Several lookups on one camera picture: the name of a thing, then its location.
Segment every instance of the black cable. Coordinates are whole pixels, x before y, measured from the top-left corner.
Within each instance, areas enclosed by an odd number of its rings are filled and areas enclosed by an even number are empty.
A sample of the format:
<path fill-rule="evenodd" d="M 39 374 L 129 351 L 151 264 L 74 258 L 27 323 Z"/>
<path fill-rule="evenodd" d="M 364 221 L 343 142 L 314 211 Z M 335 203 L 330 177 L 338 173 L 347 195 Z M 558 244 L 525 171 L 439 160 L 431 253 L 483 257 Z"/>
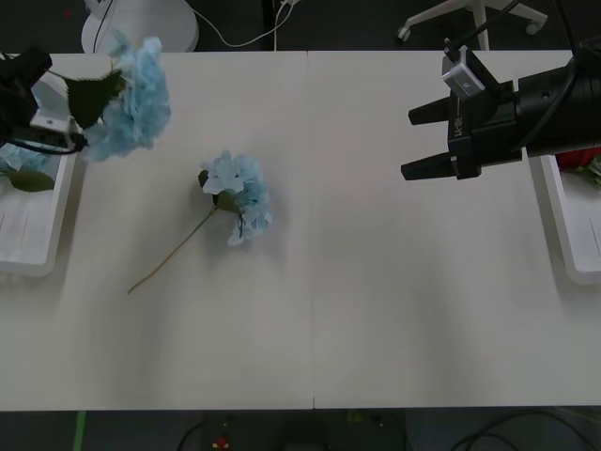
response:
<path fill-rule="evenodd" d="M 403 451 L 413 451 L 411 442 L 409 441 L 409 434 L 407 431 L 407 413 L 403 412 L 402 427 L 403 427 Z"/>
<path fill-rule="evenodd" d="M 94 46 L 92 47 L 93 54 L 96 52 L 96 41 L 98 40 L 98 35 L 100 34 L 102 25 L 104 24 L 104 19 L 106 19 L 106 15 L 109 13 L 109 10 L 111 9 L 111 6 L 113 5 L 113 1 L 114 0 L 110 0 L 109 7 L 106 9 L 106 11 L 104 11 L 104 15 L 102 16 L 102 20 L 100 21 L 98 30 L 96 30 L 96 37 L 94 37 Z"/>
<path fill-rule="evenodd" d="M 511 449 L 513 449 L 513 451 L 519 451 L 519 448 L 513 443 L 510 442 L 508 439 L 502 437 L 501 435 L 498 434 L 491 434 L 491 433 L 487 433 L 487 434 L 480 434 L 480 435 L 470 435 L 469 437 L 466 437 L 465 439 L 463 439 L 461 442 L 457 443 L 455 446 L 459 447 L 461 446 L 463 443 L 466 443 L 470 440 L 472 440 L 473 438 L 476 439 L 476 442 L 480 439 L 483 438 L 489 438 L 489 439 L 495 439 L 495 440 L 499 440 L 500 442 L 505 443 L 507 446 L 509 446 Z"/>
<path fill-rule="evenodd" d="M 560 16 L 562 17 L 563 28 L 565 31 L 565 35 L 567 36 L 567 40 L 570 42 L 570 49 L 572 49 L 572 54 L 576 54 L 576 42 L 574 41 L 574 34 L 572 33 L 572 27 L 570 26 L 570 22 L 567 20 L 565 10 L 563 9 L 562 0 L 555 0 L 555 8 L 559 11 Z"/>
<path fill-rule="evenodd" d="M 526 134 L 526 136 L 524 136 L 516 144 L 516 146 L 514 147 L 514 151 L 521 150 L 522 148 L 526 147 L 529 143 L 532 142 L 532 140 L 536 136 L 538 136 L 538 133 L 540 133 L 543 130 L 543 128 L 547 125 L 549 120 L 553 117 L 553 115 L 555 114 L 557 109 L 562 104 L 562 101 L 570 93 L 570 91 L 572 90 L 572 87 L 574 87 L 574 82 L 576 81 L 576 75 L 577 75 L 576 63 L 574 62 L 574 59 L 570 60 L 570 62 L 567 65 L 567 68 L 568 68 L 568 74 L 567 74 L 567 77 L 565 78 L 565 83 L 563 84 L 561 91 L 557 94 L 557 96 L 555 96 L 553 103 L 550 104 L 550 106 L 545 111 L 545 113 L 541 116 L 541 118 L 538 120 L 536 125 L 534 125 L 534 127 L 532 127 L 532 129 L 528 132 L 528 134 Z"/>
<path fill-rule="evenodd" d="M 451 448 L 451 451 L 456 451 L 456 449 L 459 448 L 459 446 L 461 446 L 465 442 L 468 443 L 466 446 L 466 449 L 470 450 L 473 447 L 473 445 L 476 443 L 478 438 L 482 437 L 483 434 L 487 434 L 488 431 L 491 430 L 492 428 L 495 428 L 497 426 L 502 425 L 503 423 L 507 423 L 508 421 L 515 420 L 516 418 L 520 418 L 522 416 L 545 416 L 547 418 L 552 418 L 555 421 L 562 423 L 567 428 L 570 428 L 572 430 L 572 432 L 574 432 L 593 451 L 599 451 L 598 448 L 589 439 L 587 439 L 578 429 L 576 429 L 574 426 L 572 426 L 572 424 L 565 421 L 560 416 L 557 416 L 557 415 L 554 415 L 553 413 L 549 413 L 549 412 L 545 412 L 545 411 L 517 412 L 517 413 L 511 413 L 511 414 L 505 415 L 505 416 L 489 423 L 487 426 L 481 428 L 478 432 L 471 435 L 471 438 L 468 438 L 467 440 L 463 439 L 460 442 L 456 443 L 455 446 L 453 446 L 453 448 Z"/>
<path fill-rule="evenodd" d="M 186 444 L 186 441 L 188 440 L 188 437 L 190 437 L 190 435 L 195 430 L 200 429 L 202 426 L 204 426 L 206 422 L 207 421 L 201 421 L 196 426 L 192 426 L 191 428 L 189 428 L 186 431 L 186 433 L 184 434 L 184 436 L 181 438 L 181 440 L 179 441 L 179 445 L 177 446 L 177 451 L 182 451 L 184 449 L 184 444 Z"/>
<path fill-rule="evenodd" d="M 82 149 L 84 148 L 84 146 L 76 146 L 75 148 L 72 148 L 71 150 L 66 150 L 63 152 L 61 150 L 52 150 L 49 148 L 36 148 L 34 146 L 31 146 L 30 144 L 23 143 L 20 141 L 15 141 L 14 139 L 10 139 L 10 138 L 2 138 L 2 141 L 12 144 L 13 146 L 17 146 L 19 148 L 26 148 L 27 150 L 41 153 L 43 155 L 72 155 L 73 153 L 81 152 Z"/>
<path fill-rule="evenodd" d="M 457 49 L 461 48 L 461 46 L 465 45 L 468 40 L 470 40 L 472 38 L 475 38 L 480 33 L 482 33 L 483 31 L 487 30 L 492 24 L 494 24 L 496 21 L 498 21 L 505 14 L 509 13 L 509 11 L 511 11 L 513 8 L 515 8 L 519 4 L 519 2 L 520 2 L 520 0 L 514 0 L 509 5 L 507 5 L 505 8 L 503 8 L 493 18 L 488 19 L 482 25 L 480 25 L 479 27 L 477 27 L 475 30 L 470 31 L 468 34 L 464 35 L 463 37 L 455 39 L 453 42 L 451 42 L 449 44 L 449 46 L 447 47 L 447 49 L 449 51 L 453 52 L 453 51 L 456 51 Z"/>

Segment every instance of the artificial flower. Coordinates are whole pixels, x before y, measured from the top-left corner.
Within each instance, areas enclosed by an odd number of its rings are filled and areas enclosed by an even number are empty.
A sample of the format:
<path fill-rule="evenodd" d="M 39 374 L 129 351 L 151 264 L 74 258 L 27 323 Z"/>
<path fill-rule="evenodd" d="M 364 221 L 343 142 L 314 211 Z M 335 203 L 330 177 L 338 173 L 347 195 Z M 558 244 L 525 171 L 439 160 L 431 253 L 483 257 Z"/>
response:
<path fill-rule="evenodd" d="M 49 159 L 47 155 L 8 143 L 0 147 L 0 171 L 41 171 Z"/>
<path fill-rule="evenodd" d="M 124 157 L 136 148 L 152 148 L 171 117 L 165 74 L 159 63 L 161 41 L 145 39 L 135 50 L 116 34 L 117 47 L 111 52 L 114 69 L 126 84 L 102 113 L 102 121 L 84 130 L 88 160 L 104 161 Z"/>
<path fill-rule="evenodd" d="M 198 176 L 203 191 L 212 194 L 213 208 L 190 235 L 149 275 L 130 288 L 128 294 L 143 285 L 161 270 L 173 255 L 218 211 L 229 211 L 238 216 L 227 243 L 235 246 L 261 236 L 272 222 L 270 193 L 263 180 L 258 162 L 248 155 L 232 154 L 225 150 L 212 162 L 202 163 Z"/>

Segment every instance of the table surface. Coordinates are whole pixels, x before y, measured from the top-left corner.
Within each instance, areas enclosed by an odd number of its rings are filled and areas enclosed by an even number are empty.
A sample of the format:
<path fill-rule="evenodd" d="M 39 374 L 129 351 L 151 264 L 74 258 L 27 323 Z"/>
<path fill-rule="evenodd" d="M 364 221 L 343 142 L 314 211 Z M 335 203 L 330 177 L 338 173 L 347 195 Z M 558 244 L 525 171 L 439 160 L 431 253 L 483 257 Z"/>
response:
<path fill-rule="evenodd" d="M 506 80 L 568 54 L 482 59 Z M 0 409 L 599 403 L 601 290 L 565 279 L 535 165 L 398 172 L 445 150 L 443 124 L 407 120 L 448 94 L 440 60 L 166 54 L 158 145 L 78 172 L 50 276 L 0 276 Z M 228 248 L 215 218 L 126 296 L 202 218 L 199 164 L 223 148 L 261 162 L 273 229 Z"/>
<path fill-rule="evenodd" d="M 0 279 L 0 409 L 313 407 L 306 54 L 166 54 L 172 120 L 157 146 L 87 166 L 45 279 Z M 98 76 L 106 57 L 54 56 Z M 200 163 L 260 162 L 277 226 L 229 248 Z"/>
<path fill-rule="evenodd" d="M 568 59 L 482 54 L 500 81 Z M 529 162 L 399 177 L 445 151 L 446 124 L 407 120 L 448 95 L 440 60 L 310 55 L 316 406 L 599 404 L 601 288 L 554 271 Z"/>

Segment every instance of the cable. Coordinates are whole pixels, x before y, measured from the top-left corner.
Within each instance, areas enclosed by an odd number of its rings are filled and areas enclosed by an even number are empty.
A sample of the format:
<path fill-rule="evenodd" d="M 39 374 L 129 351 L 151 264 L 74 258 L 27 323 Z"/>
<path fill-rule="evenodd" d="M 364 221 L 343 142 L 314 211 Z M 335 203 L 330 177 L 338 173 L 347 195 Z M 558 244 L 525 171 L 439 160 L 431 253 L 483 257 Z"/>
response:
<path fill-rule="evenodd" d="M 276 25 L 278 24 L 278 20 L 280 19 L 280 14 L 282 13 L 282 10 L 284 9 L 284 5 L 286 3 L 287 3 L 286 1 L 282 2 L 282 5 L 280 6 L 280 9 L 278 9 L 278 13 L 275 15 L 275 24 Z M 277 29 L 277 26 L 275 28 L 273 28 L 273 51 L 274 52 L 278 51 L 278 29 Z"/>
<path fill-rule="evenodd" d="M 571 59 L 567 65 L 568 67 L 568 75 L 565 78 L 565 83 L 562 86 L 561 91 L 555 96 L 553 103 L 550 104 L 545 113 L 538 120 L 536 125 L 532 127 L 532 129 L 524 136 L 515 146 L 514 151 L 522 150 L 522 148 L 526 147 L 537 135 L 540 133 L 543 128 L 547 125 L 549 120 L 553 117 L 557 109 L 562 104 L 562 101 L 565 97 L 570 93 L 572 87 L 574 86 L 574 82 L 576 81 L 576 64 L 574 59 Z"/>
<path fill-rule="evenodd" d="M 461 46 L 465 45 L 468 40 L 470 40 L 472 38 L 475 38 L 480 33 L 482 33 L 483 31 L 487 30 L 492 24 L 494 24 L 496 21 L 498 21 L 505 14 L 509 13 L 509 11 L 511 11 L 513 8 L 515 8 L 519 4 L 519 2 L 520 2 L 520 0 L 514 0 L 509 5 L 507 5 L 505 8 L 503 8 L 501 10 L 501 12 L 499 12 L 498 14 L 496 14 L 493 18 L 488 19 L 482 25 L 480 25 L 479 27 L 477 27 L 475 30 L 470 31 L 468 34 L 464 35 L 463 37 L 455 39 L 445 49 L 445 53 L 453 52 L 453 51 L 461 48 Z"/>
<path fill-rule="evenodd" d="M 12 144 L 13 146 L 17 146 L 19 148 L 25 148 L 25 149 L 31 150 L 33 152 L 41 153 L 42 155 L 72 155 L 73 153 L 81 152 L 82 149 L 84 148 L 84 146 L 76 146 L 75 148 L 72 148 L 71 150 L 66 150 L 63 152 L 60 150 L 51 150 L 49 148 L 36 148 L 34 146 L 31 146 L 30 144 L 23 143 L 20 141 L 15 141 L 14 139 L 10 139 L 10 138 L 2 138 L 2 141 Z"/>
<path fill-rule="evenodd" d="M 205 16 L 203 16 L 203 15 L 202 15 L 200 12 L 198 12 L 196 9 L 194 9 L 194 8 L 192 8 L 192 7 L 190 7 L 190 8 L 191 8 L 191 10 L 194 12 L 194 14 L 196 14 L 196 15 L 197 15 L 198 17 L 200 17 L 200 18 L 201 18 L 203 21 L 205 21 L 206 23 L 208 23 L 208 25 L 209 25 L 209 26 L 210 26 L 210 27 L 211 27 L 213 30 L 215 30 L 215 33 L 217 33 L 217 36 L 219 36 L 219 39 L 221 39 L 221 40 L 222 40 L 222 42 L 223 42 L 223 43 L 224 43 L 226 46 L 228 46 L 228 47 L 231 47 L 231 48 L 235 48 L 235 49 L 237 49 L 238 47 L 244 47 L 244 46 L 246 46 L 246 45 L 252 44 L 253 42 L 257 42 L 258 40 L 260 40 L 260 39 L 264 38 L 265 36 L 268 36 L 268 35 L 270 35 L 270 34 L 271 34 L 271 33 L 273 33 L 274 31 L 276 31 L 278 28 L 280 28 L 280 27 L 281 27 L 281 26 L 282 26 L 282 25 L 285 23 L 285 21 L 287 21 L 287 20 L 288 20 L 288 18 L 290 17 L 290 13 L 292 12 L 292 9 L 294 8 L 294 5 L 292 5 L 292 6 L 290 7 L 290 9 L 288 10 L 288 13 L 286 14 L 286 16 L 285 16 L 284 20 L 282 21 L 282 23 L 276 24 L 275 28 L 273 28 L 272 30 L 268 31 L 267 33 L 263 33 L 261 36 L 258 36 L 258 37 L 256 37 L 256 38 L 254 38 L 253 40 L 249 40 L 248 42 L 244 42 L 243 44 L 230 44 L 229 42 L 227 42 L 227 41 L 226 41 L 226 40 L 223 38 L 222 34 L 221 34 L 221 33 L 220 33 L 220 31 L 217 29 L 217 27 L 216 27 L 215 25 L 213 25 L 209 19 L 207 19 Z"/>
<path fill-rule="evenodd" d="M 190 437 L 190 435 L 197 429 L 200 429 L 202 426 L 205 425 L 207 421 L 201 421 L 200 423 L 198 423 L 196 426 L 192 426 L 191 428 L 189 428 L 186 433 L 184 434 L 184 436 L 181 438 L 181 440 L 179 441 L 179 445 L 177 446 L 177 451 L 182 451 L 184 449 L 184 444 L 186 444 L 186 440 L 188 440 L 188 437 Z"/>
<path fill-rule="evenodd" d="M 96 37 L 94 37 L 94 45 L 92 46 L 92 53 L 96 52 L 96 41 L 98 40 L 98 35 L 102 29 L 102 25 L 104 24 L 104 20 L 106 19 L 106 15 L 109 13 L 111 6 L 113 5 L 114 0 L 110 0 L 108 8 L 104 11 L 104 15 L 102 16 L 102 20 L 100 21 L 100 25 L 98 26 L 98 30 L 96 30 Z"/>
<path fill-rule="evenodd" d="M 563 28 L 567 36 L 567 40 L 570 42 L 570 49 L 572 49 L 572 54 L 576 54 L 576 42 L 574 41 L 574 34 L 572 33 L 572 28 L 570 27 L 570 23 L 567 20 L 565 10 L 563 9 L 562 0 L 555 0 L 555 8 L 559 11 L 560 16 L 562 17 Z"/>
<path fill-rule="evenodd" d="M 403 412 L 403 451 L 413 451 L 407 431 L 407 413 Z"/>
<path fill-rule="evenodd" d="M 565 407 L 559 406 L 556 406 L 555 409 L 557 409 L 561 413 L 565 413 L 566 415 L 571 415 L 582 420 L 590 421 L 594 425 L 601 426 L 601 419 L 599 418 L 599 416 L 594 417 L 587 412 L 576 412 L 572 409 L 567 409 Z"/>
<path fill-rule="evenodd" d="M 549 413 L 549 412 L 545 412 L 545 411 L 517 412 L 517 413 L 511 413 L 509 415 L 505 415 L 505 416 L 489 423 L 487 426 L 481 428 L 478 432 L 473 434 L 471 436 L 471 438 L 463 439 L 460 442 L 456 443 L 455 446 L 453 446 L 453 448 L 451 448 L 451 451 L 455 451 L 457 448 L 459 448 L 459 446 L 461 446 L 465 442 L 468 443 L 466 446 L 466 449 L 470 450 L 473 447 L 473 445 L 476 443 L 476 441 L 480 437 L 482 437 L 483 434 L 487 434 L 488 431 L 491 430 L 492 428 L 495 428 L 497 426 L 502 425 L 503 423 L 507 423 L 508 421 L 515 420 L 516 418 L 520 418 L 522 416 L 545 416 L 547 418 L 552 418 L 555 421 L 562 423 L 567 428 L 570 428 L 572 430 L 572 432 L 574 432 L 593 451 L 599 451 L 598 448 L 589 439 L 587 439 L 578 429 L 576 429 L 574 426 L 572 426 L 572 424 L 565 421 L 560 416 L 557 416 L 557 415 L 554 415 L 553 413 Z"/>
<path fill-rule="evenodd" d="M 517 446 L 515 446 L 513 442 L 510 442 L 509 440 L 502 437 L 501 435 L 491 434 L 491 433 L 480 434 L 480 435 L 476 435 L 476 434 L 470 435 L 469 437 L 466 437 L 465 439 L 463 439 L 461 442 L 457 443 L 455 446 L 461 446 L 463 443 L 468 442 L 469 440 L 472 440 L 474 438 L 476 439 L 474 441 L 474 444 L 480 439 L 489 438 L 489 439 L 499 440 L 500 442 L 505 443 L 507 446 L 509 446 L 511 449 L 513 449 L 513 451 L 519 451 L 519 448 Z"/>

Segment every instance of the dark floor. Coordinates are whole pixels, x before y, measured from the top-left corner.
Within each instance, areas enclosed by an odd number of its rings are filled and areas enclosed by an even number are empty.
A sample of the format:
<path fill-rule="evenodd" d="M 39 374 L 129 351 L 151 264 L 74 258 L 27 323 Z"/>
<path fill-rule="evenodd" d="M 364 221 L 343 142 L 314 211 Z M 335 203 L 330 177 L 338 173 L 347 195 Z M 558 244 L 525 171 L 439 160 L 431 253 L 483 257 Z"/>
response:
<path fill-rule="evenodd" d="M 279 50 L 437 50 L 444 38 L 474 27 L 472 16 L 460 10 L 412 28 L 408 42 L 395 38 L 397 28 L 410 16 L 441 0 L 302 0 L 295 6 L 279 35 Z M 264 30 L 261 0 L 189 0 L 233 43 L 248 41 Z M 490 32 L 493 50 L 564 49 L 567 40 L 551 0 L 526 0 L 545 12 L 548 22 L 530 37 L 527 21 L 509 16 Z M 599 34 L 601 1 L 564 0 L 577 39 Z M 40 44 L 51 53 L 80 53 L 81 30 L 87 17 L 83 0 L 5 0 L 0 15 L 0 50 L 18 53 Z M 265 39 L 241 50 L 266 50 Z M 213 30 L 200 22 L 198 52 L 230 50 Z"/>
<path fill-rule="evenodd" d="M 547 410 L 569 421 L 593 445 L 601 444 L 601 427 L 576 415 L 594 415 L 598 409 L 574 409 L 571 414 Z M 407 433 L 414 451 L 449 451 L 461 439 L 503 417 L 510 409 L 427 409 L 385 411 L 300 412 L 89 412 L 82 451 L 181 451 L 213 449 L 220 436 L 230 451 L 405 451 Z M 65 451 L 73 448 L 74 412 L 0 413 L 0 449 L 3 451 Z M 495 434 L 511 441 L 482 439 L 470 451 L 586 451 L 578 435 L 557 420 L 523 416 L 500 425 Z M 287 443 L 324 443 L 327 447 L 286 447 Z"/>

